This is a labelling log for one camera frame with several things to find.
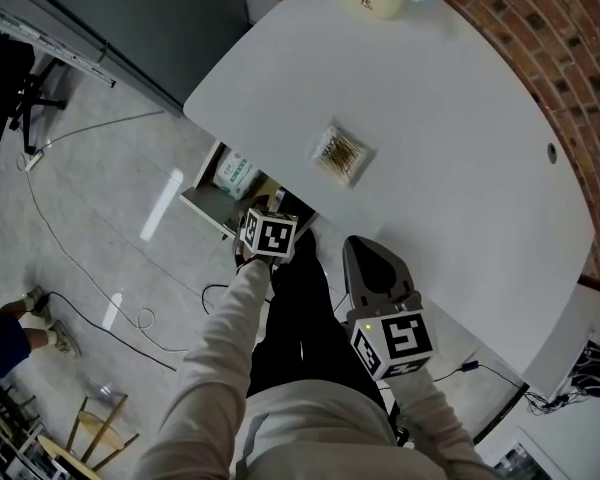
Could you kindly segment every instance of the black pants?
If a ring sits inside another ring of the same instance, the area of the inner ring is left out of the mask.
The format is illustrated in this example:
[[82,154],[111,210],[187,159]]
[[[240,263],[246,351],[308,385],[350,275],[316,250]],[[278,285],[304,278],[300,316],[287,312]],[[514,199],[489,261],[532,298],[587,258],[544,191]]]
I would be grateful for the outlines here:
[[253,351],[247,397],[288,382],[319,379],[355,389],[386,411],[378,386],[333,314],[327,278],[315,255],[296,254],[275,272],[272,285],[267,334]]

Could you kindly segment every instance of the black office chair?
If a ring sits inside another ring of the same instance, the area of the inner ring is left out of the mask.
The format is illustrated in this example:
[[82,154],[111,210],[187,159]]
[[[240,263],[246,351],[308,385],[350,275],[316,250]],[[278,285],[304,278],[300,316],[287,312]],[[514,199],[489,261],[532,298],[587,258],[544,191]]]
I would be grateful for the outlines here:
[[9,118],[11,130],[19,128],[18,119],[22,117],[24,151],[28,155],[36,152],[35,144],[29,143],[31,126],[31,108],[34,105],[66,108],[65,101],[41,99],[42,84],[54,66],[64,62],[53,59],[40,75],[30,74],[35,63],[33,46],[10,39],[0,32],[0,141]]

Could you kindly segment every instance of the gray floor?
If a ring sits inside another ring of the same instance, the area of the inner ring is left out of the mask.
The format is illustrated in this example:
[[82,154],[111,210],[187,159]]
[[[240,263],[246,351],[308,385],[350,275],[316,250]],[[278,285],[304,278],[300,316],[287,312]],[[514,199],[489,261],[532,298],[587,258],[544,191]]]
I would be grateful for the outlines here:
[[[69,69],[56,75],[49,92],[68,97],[70,103],[64,112],[38,116],[34,131],[40,144],[84,127],[160,110],[124,86],[110,89]],[[150,241],[140,233],[178,171],[184,180],[179,192],[190,186],[213,140],[186,119],[164,113],[85,131],[46,150],[30,173],[30,189],[27,176],[18,170],[21,134],[6,131],[0,146],[0,306],[40,284],[65,295],[101,325],[109,307],[102,290],[108,297],[119,294],[121,310],[133,321],[142,308],[152,309],[156,322],[147,333],[166,348],[186,349],[208,318],[200,299],[203,287],[228,283],[233,277],[231,244],[177,197]],[[36,210],[31,191],[61,246]],[[332,301],[344,319],[344,236],[323,219],[318,219],[315,231]],[[221,290],[208,292],[210,311],[220,295]],[[85,394],[98,395],[100,386],[127,393],[118,429],[123,437],[135,431],[142,437],[102,471],[105,479],[127,478],[155,435],[176,376],[90,328],[64,302],[52,299],[51,311],[71,330],[82,357],[69,360],[53,349],[38,351],[10,380],[23,396],[37,396],[35,410],[47,433],[59,442],[68,437]],[[430,367],[434,377],[475,356],[516,380],[473,336],[437,308],[432,311],[441,343]],[[38,325],[32,317],[25,319],[26,325]],[[160,361],[178,364],[181,354],[159,350],[120,315],[111,330]],[[482,370],[456,375],[440,387],[473,433],[513,391]],[[388,390],[383,393],[390,398]],[[111,404],[100,396],[96,412]],[[84,442],[81,438],[76,444],[79,451]]]

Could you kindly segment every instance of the brick wall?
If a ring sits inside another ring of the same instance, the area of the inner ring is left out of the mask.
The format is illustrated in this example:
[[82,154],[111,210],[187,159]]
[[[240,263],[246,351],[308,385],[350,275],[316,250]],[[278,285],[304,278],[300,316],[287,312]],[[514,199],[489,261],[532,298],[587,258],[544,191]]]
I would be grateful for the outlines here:
[[445,0],[500,52],[558,136],[596,236],[600,281],[600,0]]

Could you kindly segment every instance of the white sleeve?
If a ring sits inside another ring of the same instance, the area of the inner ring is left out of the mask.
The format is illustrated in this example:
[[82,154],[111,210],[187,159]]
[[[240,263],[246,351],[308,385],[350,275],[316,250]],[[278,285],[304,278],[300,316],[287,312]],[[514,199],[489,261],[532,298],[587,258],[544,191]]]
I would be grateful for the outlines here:
[[262,261],[231,283],[179,368],[180,388],[134,480],[225,479],[244,418],[251,353],[269,284]]
[[[501,478],[476,453],[471,437],[425,368],[413,374],[387,379],[387,383],[400,407],[400,415],[407,421],[407,429],[415,437],[416,448],[438,462],[447,470],[450,478]],[[436,455],[442,459],[442,463],[436,460]]]

